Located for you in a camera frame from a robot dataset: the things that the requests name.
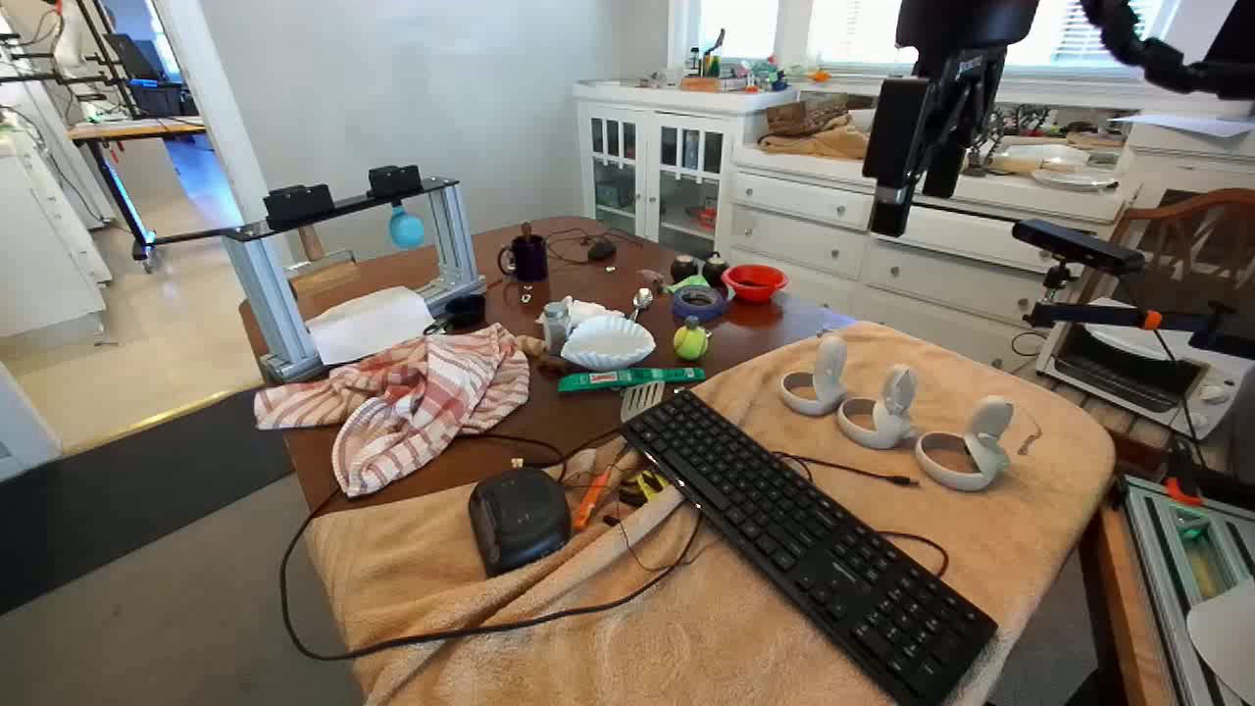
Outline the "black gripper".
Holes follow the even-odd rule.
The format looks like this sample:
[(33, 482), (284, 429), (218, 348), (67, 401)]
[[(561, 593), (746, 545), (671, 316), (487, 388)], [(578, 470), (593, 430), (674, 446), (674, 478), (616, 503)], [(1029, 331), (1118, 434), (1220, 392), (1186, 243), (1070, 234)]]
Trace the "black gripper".
[(951, 200), (964, 154), (988, 127), (1010, 47), (924, 47), (909, 76), (880, 85), (865, 172), (877, 182), (867, 229), (903, 234), (920, 192)]

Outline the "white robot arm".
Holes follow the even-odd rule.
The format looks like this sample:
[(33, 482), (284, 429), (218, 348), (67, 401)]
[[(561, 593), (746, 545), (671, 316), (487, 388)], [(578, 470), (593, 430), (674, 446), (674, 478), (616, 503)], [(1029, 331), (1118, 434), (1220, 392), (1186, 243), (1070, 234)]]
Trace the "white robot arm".
[[(903, 234), (916, 192), (951, 200), (964, 154), (995, 107), (1010, 47), (1033, 31), (1039, 0), (903, 0), (896, 42), (916, 72), (880, 85), (865, 172), (877, 182), (873, 229)], [(1173, 95), (1255, 98), (1252, 0), (1237, 0), (1207, 56), (1188, 63), (1141, 31), (1129, 0), (1079, 0), (1109, 57)]]

